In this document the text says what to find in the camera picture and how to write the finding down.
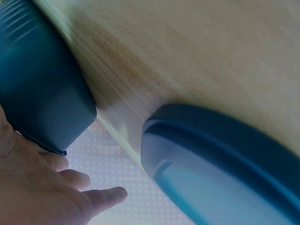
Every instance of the dotted white background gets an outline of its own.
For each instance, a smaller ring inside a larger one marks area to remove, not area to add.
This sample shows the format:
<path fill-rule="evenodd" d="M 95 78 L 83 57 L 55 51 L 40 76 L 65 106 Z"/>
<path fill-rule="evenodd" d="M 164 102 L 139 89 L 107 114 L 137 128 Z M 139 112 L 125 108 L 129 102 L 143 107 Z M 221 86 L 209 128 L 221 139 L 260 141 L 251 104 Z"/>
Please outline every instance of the dotted white background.
<path fill-rule="evenodd" d="M 89 225 L 193 224 L 109 135 L 93 123 L 67 150 L 70 168 L 91 177 L 88 189 L 123 186 L 128 198 Z"/>

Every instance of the blue plastic object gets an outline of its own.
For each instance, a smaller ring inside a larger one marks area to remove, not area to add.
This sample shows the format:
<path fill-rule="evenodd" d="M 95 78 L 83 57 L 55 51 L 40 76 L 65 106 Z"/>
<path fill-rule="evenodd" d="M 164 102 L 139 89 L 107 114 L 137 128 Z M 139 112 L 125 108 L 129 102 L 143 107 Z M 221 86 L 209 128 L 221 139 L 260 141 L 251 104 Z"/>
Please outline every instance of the blue plastic object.
<path fill-rule="evenodd" d="M 73 55 L 31 0 L 0 4 L 0 104 L 14 129 L 61 155 L 96 118 Z"/>
<path fill-rule="evenodd" d="M 196 224 L 300 224 L 300 160 L 256 129 L 191 105 L 144 124 L 142 165 Z"/>

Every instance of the wooden surface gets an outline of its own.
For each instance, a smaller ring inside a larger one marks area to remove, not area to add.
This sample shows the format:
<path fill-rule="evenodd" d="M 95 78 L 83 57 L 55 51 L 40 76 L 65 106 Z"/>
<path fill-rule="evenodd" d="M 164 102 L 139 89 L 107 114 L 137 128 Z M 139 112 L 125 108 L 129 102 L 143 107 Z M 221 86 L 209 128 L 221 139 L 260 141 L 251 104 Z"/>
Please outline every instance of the wooden surface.
<path fill-rule="evenodd" d="M 79 60 L 99 119 L 136 162 L 143 122 L 170 102 L 227 113 L 300 156 L 300 1 L 35 2 Z"/>

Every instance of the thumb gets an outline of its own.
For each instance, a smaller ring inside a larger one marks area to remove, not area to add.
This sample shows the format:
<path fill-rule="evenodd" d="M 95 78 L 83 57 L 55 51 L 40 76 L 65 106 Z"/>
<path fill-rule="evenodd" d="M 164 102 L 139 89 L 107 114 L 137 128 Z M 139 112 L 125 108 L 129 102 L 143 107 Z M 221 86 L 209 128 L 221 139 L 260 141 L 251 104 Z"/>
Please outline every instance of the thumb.
<path fill-rule="evenodd" d="M 127 191 L 123 187 L 114 187 L 108 190 L 91 190 L 83 192 L 94 207 L 94 215 L 122 203 L 127 198 Z"/>
<path fill-rule="evenodd" d="M 14 147 L 16 142 L 15 134 L 0 106 L 0 157 L 6 156 Z"/>

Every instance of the hand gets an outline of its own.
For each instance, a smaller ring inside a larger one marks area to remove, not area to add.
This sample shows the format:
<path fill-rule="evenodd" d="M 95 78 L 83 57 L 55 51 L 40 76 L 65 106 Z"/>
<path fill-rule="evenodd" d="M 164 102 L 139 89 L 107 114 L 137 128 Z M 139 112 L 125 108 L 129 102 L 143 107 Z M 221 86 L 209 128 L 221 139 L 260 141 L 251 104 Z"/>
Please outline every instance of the hand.
<path fill-rule="evenodd" d="M 15 132 L 0 107 L 0 225 L 86 225 L 127 197 L 122 187 L 80 192 L 90 178 L 67 167 Z"/>

